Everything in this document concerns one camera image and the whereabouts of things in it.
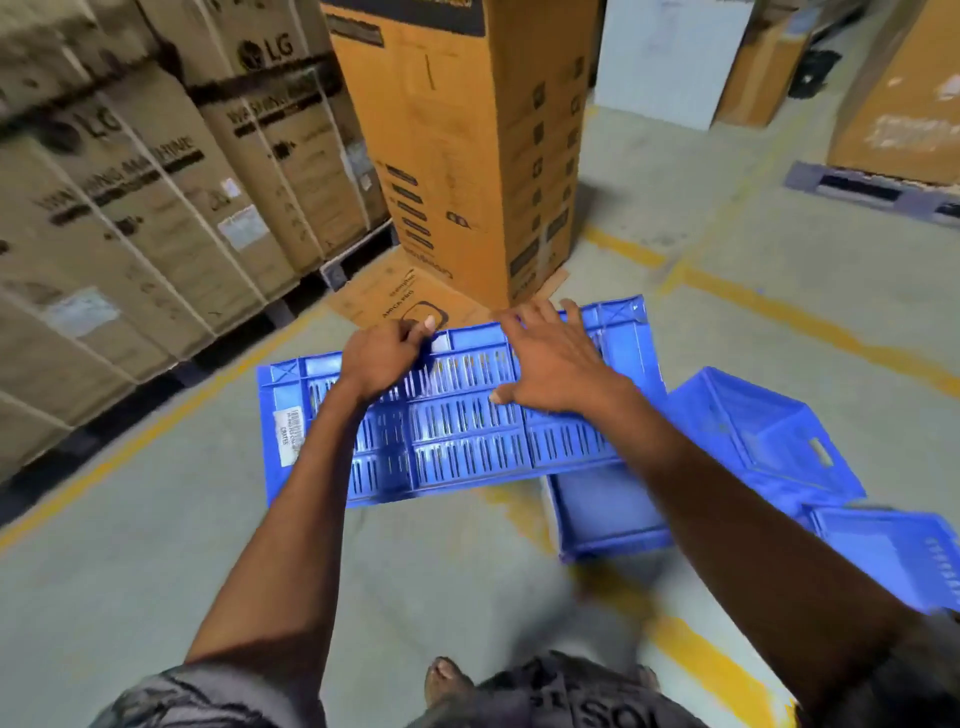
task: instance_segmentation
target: crate handle hole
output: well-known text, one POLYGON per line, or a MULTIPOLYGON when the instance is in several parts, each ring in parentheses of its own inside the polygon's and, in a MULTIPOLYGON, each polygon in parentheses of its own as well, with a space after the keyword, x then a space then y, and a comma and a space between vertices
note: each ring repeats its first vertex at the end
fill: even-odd
POLYGON ((820 460, 820 464, 825 468, 833 467, 833 458, 830 457, 830 453, 827 452, 827 448, 824 447, 824 444, 820 442, 819 438, 811 438, 809 441, 810 446, 813 448, 813 451, 817 453, 817 459, 820 460))

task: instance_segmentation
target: person's right arm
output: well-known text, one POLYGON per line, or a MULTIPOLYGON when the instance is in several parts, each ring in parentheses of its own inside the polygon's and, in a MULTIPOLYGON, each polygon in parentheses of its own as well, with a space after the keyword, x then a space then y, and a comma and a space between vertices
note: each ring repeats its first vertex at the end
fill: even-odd
POLYGON ((576 304, 499 316, 520 360, 494 401, 586 417, 640 477, 677 545, 809 713, 873 667, 922 617, 767 503, 602 361, 576 304))

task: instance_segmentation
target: hand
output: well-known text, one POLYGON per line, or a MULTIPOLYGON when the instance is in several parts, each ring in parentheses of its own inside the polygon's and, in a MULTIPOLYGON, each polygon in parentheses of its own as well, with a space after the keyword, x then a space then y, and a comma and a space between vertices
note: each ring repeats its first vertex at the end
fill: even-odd
POLYGON ((373 402, 410 371, 424 339, 436 327, 437 320, 428 316, 422 324, 403 319, 357 331, 344 347, 340 382, 353 387, 363 401, 373 402))
POLYGON ((531 301, 497 315, 520 360, 520 381, 501 384, 491 401, 586 416, 591 405, 611 389, 636 390, 629 379, 604 363, 584 330, 577 304, 570 299, 561 304, 566 323, 549 301, 531 301))

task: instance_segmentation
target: person's left arm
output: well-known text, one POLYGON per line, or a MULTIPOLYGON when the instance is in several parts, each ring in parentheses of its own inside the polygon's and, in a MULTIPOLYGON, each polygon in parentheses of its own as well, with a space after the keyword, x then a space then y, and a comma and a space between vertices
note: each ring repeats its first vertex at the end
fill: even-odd
POLYGON ((350 459, 367 407, 432 333, 390 321, 355 333, 286 485, 230 572, 186 663, 239 667, 316 696, 333 633, 350 459))

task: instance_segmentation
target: forearm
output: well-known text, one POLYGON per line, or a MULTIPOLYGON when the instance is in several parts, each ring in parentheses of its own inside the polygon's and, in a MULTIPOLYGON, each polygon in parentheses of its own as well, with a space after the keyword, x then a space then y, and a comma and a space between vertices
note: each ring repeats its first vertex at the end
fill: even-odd
POLYGON ((808 710, 916 613, 690 442, 629 382, 589 417, 646 482, 704 583, 808 710))
POLYGON ((286 485, 214 601, 187 662, 218 659, 319 686, 337 607, 350 457, 365 404, 326 396, 286 485))

